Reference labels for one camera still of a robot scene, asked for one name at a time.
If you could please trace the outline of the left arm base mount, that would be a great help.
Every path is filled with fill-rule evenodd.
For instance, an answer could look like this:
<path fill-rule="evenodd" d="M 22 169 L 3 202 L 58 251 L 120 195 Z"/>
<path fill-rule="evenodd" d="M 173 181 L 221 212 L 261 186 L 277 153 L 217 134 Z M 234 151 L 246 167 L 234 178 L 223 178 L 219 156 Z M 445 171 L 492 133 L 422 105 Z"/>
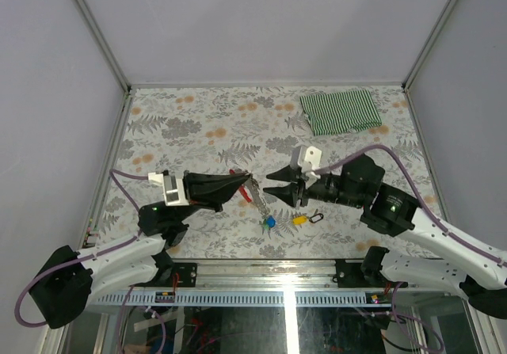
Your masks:
<path fill-rule="evenodd" d="M 168 275 L 157 281 L 161 287 L 190 288 L 196 286 L 198 264 L 195 262 L 177 262 Z"/>

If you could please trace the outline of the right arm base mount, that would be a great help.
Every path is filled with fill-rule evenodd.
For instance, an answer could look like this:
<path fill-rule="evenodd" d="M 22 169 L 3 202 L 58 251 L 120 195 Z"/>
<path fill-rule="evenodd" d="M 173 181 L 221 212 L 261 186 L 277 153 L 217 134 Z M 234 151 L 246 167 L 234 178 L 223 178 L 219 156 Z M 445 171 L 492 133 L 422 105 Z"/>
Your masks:
<path fill-rule="evenodd" d="M 339 288 L 385 287 L 389 280 L 381 273 L 382 260 L 390 252 L 371 246 L 363 259 L 335 259 L 332 281 Z"/>

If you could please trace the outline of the metal key holder red handle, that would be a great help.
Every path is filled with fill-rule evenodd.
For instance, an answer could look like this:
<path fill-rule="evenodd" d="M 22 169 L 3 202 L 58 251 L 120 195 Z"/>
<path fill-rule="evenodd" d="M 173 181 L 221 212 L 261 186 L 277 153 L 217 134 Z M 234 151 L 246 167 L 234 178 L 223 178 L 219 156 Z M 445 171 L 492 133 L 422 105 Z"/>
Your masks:
<path fill-rule="evenodd" d="M 260 186 L 254 178 L 254 175 L 240 169 L 230 170 L 230 174 L 238 173 L 247 174 L 249 178 L 238 187 L 237 191 L 248 204 L 255 206 L 263 219 L 267 219 L 270 216 L 270 209 L 261 195 Z"/>

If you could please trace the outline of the blue key tag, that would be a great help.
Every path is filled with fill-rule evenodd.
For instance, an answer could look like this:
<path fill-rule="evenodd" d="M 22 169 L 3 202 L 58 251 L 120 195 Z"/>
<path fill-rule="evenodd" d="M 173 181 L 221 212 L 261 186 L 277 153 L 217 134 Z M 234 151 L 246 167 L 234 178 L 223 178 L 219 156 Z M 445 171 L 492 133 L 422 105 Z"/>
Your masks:
<path fill-rule="evenodd" d="M 276 220 L 272 217 L 272 216 L 269 216 L 266 220 L 265 220 L 265 225 L 271 229 L 271 228 L 274 228 L 274 226 L 276 225 Z"/>

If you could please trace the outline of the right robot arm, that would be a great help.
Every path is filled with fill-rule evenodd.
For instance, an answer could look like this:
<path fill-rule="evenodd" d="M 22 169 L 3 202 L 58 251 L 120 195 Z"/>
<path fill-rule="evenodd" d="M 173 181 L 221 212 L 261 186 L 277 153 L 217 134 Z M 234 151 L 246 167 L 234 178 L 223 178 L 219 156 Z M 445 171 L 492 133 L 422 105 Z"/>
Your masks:
<path fill-rule="evenodd" d="M 506 318 L 506 252 L 470 236 L 437 218 L 416 192 L 407 193 L 384 183 L 385 171 L 360 151 L 339 163 L 341 172 L 319 169 L 321 153 L 299 147 L 292 162 L 267 178 L 285 186 L 265 192 L 290 207 L 310 200 L 360 209 L 369 229 L 425 247 L 435 258 L 408 257 L 371 246 L 351 286 L 416 284 L 457 295 L 476 310 Z"/>

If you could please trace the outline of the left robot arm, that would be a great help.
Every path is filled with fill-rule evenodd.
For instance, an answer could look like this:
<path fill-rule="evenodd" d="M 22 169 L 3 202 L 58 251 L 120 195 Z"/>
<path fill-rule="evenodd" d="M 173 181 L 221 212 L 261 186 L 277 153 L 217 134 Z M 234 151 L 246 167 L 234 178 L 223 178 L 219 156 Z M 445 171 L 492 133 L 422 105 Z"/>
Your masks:
<path fill-rule="evenodd" d="M 58 248 L 28 286 L 50 329 L 75 320 L 93 301 L 135 285 L 165 286 L 173 278 L 168 249 L 181 243 L 186 219 L 200 210 L 221 212 L 251 178 L 249 173 L 208 175 L 154 172 L 144 180 L 161 187 L 162 200 L 138 208 L 138 229 L 87 249 Z"/>

